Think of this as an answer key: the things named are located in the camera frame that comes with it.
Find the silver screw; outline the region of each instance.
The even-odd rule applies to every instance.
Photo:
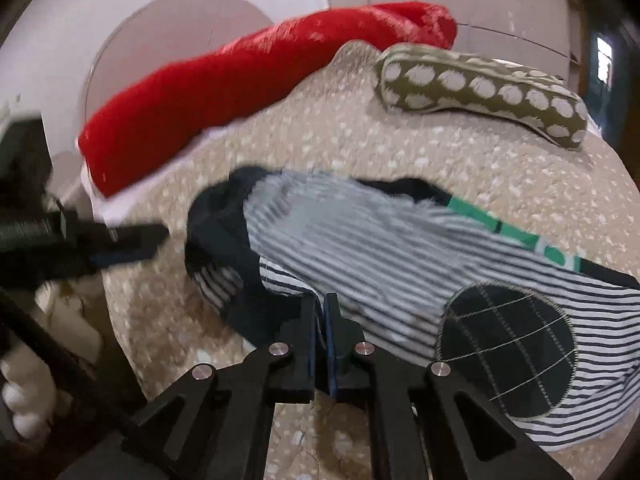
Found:
[[[371,355],[373,354],[373,352],[376,351],[376,347],[367,341],[357,343],[357,345],[354,346],[354,348],[355,348],[356,354],[359,354],[359,355]]]
[[[446,377],[451,373],[451,367],[446,363],[438,361],[431,365],[431,372],[438,377]]]
[[[209,379],[212,373],[213,368],[211,368],[209,365],[198,365],[193,370],[191,370],[191,375],[197,381]]]
[[[286,343],[273,343],[269,346],[269,353],[275,356],[286,355],[289,352],[289,345]]]

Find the red cushion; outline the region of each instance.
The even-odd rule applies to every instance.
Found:
[[[349,40],[380,50],[395,43],[451,48],[456,22],[421,2],[330,9],[235,40],[206,56],[171,63],[110,99],[78,146],[104,196],[130,186],[210,126],[247,117],[286,97]]]

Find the white wall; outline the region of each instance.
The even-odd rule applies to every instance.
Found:
[[[95,55],[122,20],[152,0],[33,0],[0,47],[0,104],[42,112],[52,156],[72,150],[82,129],[80,97]],[[247,0],[273,22],[326,0]]]

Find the polka dot pillow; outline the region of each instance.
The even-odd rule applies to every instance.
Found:
[[[376,94],[389,111],[461,108],[526,124],[570,150],[586,134],[582,99],[527,66],[399,43],[380,55],[375,70]]]

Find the beige bedspread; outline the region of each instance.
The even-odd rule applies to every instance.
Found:
[[[196,362],[225,367],[246,355],[242,338],[203,306],[183,259],[191,201],[239,164],[419,175],[565,251],[640,278],[640,195],[603,140],[588,136],[581,151],[568,152],[508,121],[389,115],[369,81],[377,53],[345,45],[284,101],[196,152],[130,215],[171,230],[154,261],[112,269],[104,280],[116,336],[148,397]],[[632,410],[607,434],[552,455],[576,479],[594,479],[636,416]],[[362,412],[323,394],[312,405],[279,406],[265,478],[369,479],[367,431]]]

